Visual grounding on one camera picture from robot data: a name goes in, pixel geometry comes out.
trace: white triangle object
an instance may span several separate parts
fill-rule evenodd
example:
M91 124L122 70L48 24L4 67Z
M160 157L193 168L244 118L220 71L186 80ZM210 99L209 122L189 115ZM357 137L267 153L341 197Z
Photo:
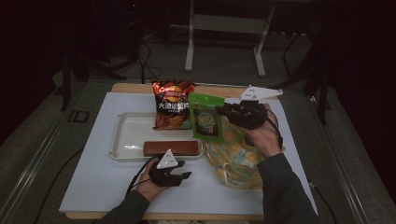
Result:
M272 90L260 87L252 87L249 85L247 89L239 97L241 100L256 101L272 96L278 96L283 94L282 90Z
M169 148L166 151L165 155L163 155L163 158L160 160L160 162L158 162L157 169L164 169L175 166L177 166L177 161L172 153L171 148Z

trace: red chip bag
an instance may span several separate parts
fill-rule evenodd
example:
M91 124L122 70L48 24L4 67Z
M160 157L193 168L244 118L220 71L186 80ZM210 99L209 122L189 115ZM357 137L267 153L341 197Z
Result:
M153 129L191 129L189 93L196 84L189 81L151 81L157 118Z

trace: metal stand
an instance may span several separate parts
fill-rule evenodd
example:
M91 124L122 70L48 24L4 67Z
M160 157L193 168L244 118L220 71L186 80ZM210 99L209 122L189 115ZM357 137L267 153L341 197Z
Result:
M271 24L271 19L274 16L275 6L270 8L266 20L248 19L248 18L234 18L221 17L211 15L194 14L194 0L190 0L190 25L189 25L189 45L187 48L187 57L185 64L185 71L192 71L192 60L194 54L194 29L197 30L212 30L222 32L236 32L246 34L258 34L261 36L259 44L253 48L254 58L256 60L257 71L259 77L265 76L264 65L262 63L262 46L265 37L268 35L268 30Z

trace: yellow floral bag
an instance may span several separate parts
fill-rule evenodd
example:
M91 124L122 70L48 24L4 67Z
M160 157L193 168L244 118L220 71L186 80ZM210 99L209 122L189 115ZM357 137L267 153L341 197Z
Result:
M246 150L239 144L245 134L226 118L222 121L224 142L204 141L205 154L217 170L221 181L235 189L262 189L257 164L264 158L253 148Z

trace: dark sleeve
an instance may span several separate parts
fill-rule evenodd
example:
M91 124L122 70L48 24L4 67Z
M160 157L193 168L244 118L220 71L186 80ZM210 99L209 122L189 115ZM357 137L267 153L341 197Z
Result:
M132 190L119 206L113 208L96 223L138 223L148 207L149 201L136 190Z
M258 164L265 223L319 223L298 176L283 153Z

